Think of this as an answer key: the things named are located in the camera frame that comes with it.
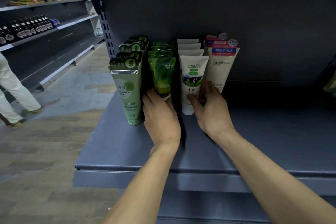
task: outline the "hand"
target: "hand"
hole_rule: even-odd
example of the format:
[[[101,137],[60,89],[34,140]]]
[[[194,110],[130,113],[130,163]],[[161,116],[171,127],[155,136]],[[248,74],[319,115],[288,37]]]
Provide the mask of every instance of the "hand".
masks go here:
[[[142,97],[142,100],[145,128],[154,143],[151,154],[161,146],[175,150],[176,153],[181,139],[181,126],[171,98],[165,102],[154,89],[151,89]]]
[[[187,98],[194,108],[200,128],[216,141],[219,135],[235,132],[227,103],[212,81],[205,81],[202,87],[206,88],[206,104],[203,107],[192,94]]]

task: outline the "forearm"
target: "forearm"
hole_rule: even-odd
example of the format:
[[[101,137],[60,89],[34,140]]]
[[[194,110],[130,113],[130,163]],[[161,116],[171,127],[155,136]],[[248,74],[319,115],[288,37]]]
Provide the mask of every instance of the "forearm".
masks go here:
[[[163,146],[151,156],[130,182],[103,224],[154,224],[163,188],[177,148]]]
[[[336,210],[237,132],[216,139],[273,223],[335,223]]]

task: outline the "dark gray wall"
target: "dark gray wall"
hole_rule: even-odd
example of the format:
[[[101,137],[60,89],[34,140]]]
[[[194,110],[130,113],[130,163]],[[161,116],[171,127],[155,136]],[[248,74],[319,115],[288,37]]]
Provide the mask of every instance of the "dark gray wall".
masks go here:
[[[228,33],[241,50],[229,80],[312,85],[336,53],[335,0],[104,0],[118,46]]]

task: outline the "floor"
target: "floor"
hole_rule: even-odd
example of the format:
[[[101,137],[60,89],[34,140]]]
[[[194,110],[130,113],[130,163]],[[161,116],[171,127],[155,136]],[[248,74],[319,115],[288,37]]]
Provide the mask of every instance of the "floor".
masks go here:
[[[19,130],[0,123],[0,223],[101,223],[117,189],[73,188],[73,164],[115,92],[104,43],[34,96]],[[13,103],[17,112],[22,111]]]

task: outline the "tube cap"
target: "tube cap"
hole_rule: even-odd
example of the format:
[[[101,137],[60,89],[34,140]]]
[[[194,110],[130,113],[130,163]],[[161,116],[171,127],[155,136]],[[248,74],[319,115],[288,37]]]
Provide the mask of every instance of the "tube cap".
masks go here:
[[[128,119],[127,121],[130,125],[137,126],[142,122],[142,119],[141,118],[140,119],[134,119],[134,120]]]
[[[194,114],[194,109],[182,108],[182,112],[185,115],[193,115]]]

